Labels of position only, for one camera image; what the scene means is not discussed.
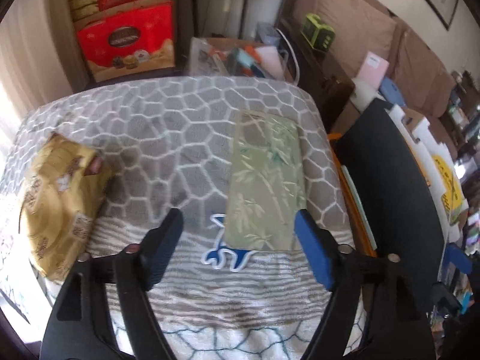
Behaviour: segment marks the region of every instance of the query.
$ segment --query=green cube clock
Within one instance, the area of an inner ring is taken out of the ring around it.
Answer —
[[[335,39],[333,27],[323,23],[320,16],[314,13],[305,16],[300,32],[314,50],[328,51]]]

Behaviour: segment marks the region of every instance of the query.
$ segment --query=table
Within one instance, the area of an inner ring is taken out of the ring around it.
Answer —
[[[313,97],[325,130],[330,132],[355,90],[355,84],[330,52],[316,52],[308,45],[300,33],[300,26],[293,19],[281,18],[278,27],[290,41],[297,56],[300,67],[298,86]],[[292,58],[289,58],[289,69],[295,76]]]

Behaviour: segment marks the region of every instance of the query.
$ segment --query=white cable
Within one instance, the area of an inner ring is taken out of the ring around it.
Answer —
[[[287,37],[283,34],[283,32],[280,31],[279,28],[275,28],[275,29],[282,36],[282,38],[286,42],[286,45],[289,47],[290,52],[292,53],[293,62],[295,63],[295,70],[296,70],[295,81],[293,81],[293,85],[298,86],[299,82],[300,82],[300,67],[299,67],[299,62],[297,61],[297,56],[295,55],[295,52],[293,51],[292,45],[290,44]]]

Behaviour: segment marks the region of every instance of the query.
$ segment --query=yellow patterned bag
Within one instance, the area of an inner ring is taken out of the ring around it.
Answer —
[[[63,280],[85,245],[112,171],[94,149],[53,133],[20,193],[20,232],[40,274]]]
[[[446,189],[446,192],[442,195],[442,203],[447,218],[449,218],[450,224],[453,225],[457,222],[462,211],[468,208],[468,204],[454,169],[450,169],[441,156],[432,155],[431,157],[442,176],[443,185]]]

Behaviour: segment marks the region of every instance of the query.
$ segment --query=bamboo pattern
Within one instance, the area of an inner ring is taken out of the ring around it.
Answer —
[[[266,126],[265,131],[258,121]],[[246,136],[251,138],[255,133],[261,134],[258,138],[265,145],[248,142]],[[232,168],[225,220],[227,244],[248,250],[298,249],[293,221],[297,211],[306,207],[306,198],[295,123],[241,111]]]

